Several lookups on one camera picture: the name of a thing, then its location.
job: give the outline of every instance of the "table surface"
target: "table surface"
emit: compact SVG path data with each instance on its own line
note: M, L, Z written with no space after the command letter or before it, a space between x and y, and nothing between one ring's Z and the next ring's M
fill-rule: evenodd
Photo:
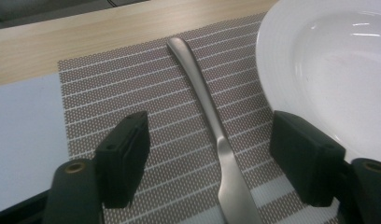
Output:
M60 60L269 10L276 0L151 0L0 30L0 85L58 72Z

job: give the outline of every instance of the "woven placemat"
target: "woven placemat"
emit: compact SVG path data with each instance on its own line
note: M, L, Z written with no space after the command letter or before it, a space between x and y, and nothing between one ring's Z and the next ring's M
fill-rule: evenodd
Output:
M301 203L270 157L272 112L261 89L255 42L264 14L176 36L201 65L264 223L336 223L336 206ZM170 36L59 62L70 159L92 158L126 115L147 110L151 151L132 207L106 223L221 223L220 167L201 107L170 55Z

